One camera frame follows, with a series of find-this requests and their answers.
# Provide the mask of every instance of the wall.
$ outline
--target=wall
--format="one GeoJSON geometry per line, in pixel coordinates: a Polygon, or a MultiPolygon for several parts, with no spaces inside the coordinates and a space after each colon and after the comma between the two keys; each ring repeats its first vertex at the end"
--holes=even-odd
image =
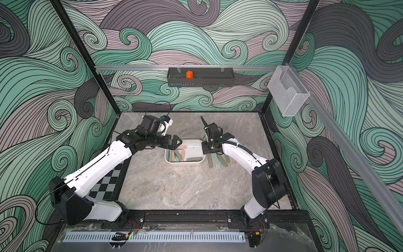
{"type": "Polygon", "coordinates": [[[0,250],[44,251],[48,182],[87,163],[116,114],[48,0],[0,3],[0,250]]]}
{"type": "MultiPolygon", "coordinates": [[[[62,2],[95,64],[279,65],[309,0],[62,2]]],[[[168,87],[167,72],[103,74],[123,111],[260,111],[272,75],[203,89],[168,87]]]]}
{"type": "MultiPolygon", "coordinates": [[[[342,0],[314,13],[292,64],[403,202],[403,1],[342,0]]],[[[403,251],[403,237],[306,104],[270,104],[270,129],[325,251],[403,251]]]]}

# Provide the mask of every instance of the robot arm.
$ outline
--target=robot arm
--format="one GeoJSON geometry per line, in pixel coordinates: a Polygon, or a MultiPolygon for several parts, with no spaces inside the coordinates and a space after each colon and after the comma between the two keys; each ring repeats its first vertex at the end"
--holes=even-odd
{"type": "Polygon", "coordinates": [[[252,199],[242,207],[246,226],[253,219],[287,194],[286,179],[280,163],[267,160],[241,145],[230,133],[223,133],[215,123],[207,125],[203,117],[207,141],[202,143],[203,154],[226,154],[235,159],[252,176],[252,199]]]}
{"type": "Polygon", "coordinates": [[[146,148],[160,147],[175,150],[182,144],[178,136],[167,135],[172,119],[146,115],[142,123],[133,130],[126,130],[113,141],[108,149],[89,163],[64,179],[55,177],[49,183],[53,207],[68,225],[86,219],[116,221],[128,210],[120,202],[107,202],[86,196],[91,188],[115,166],[146,148]]]}

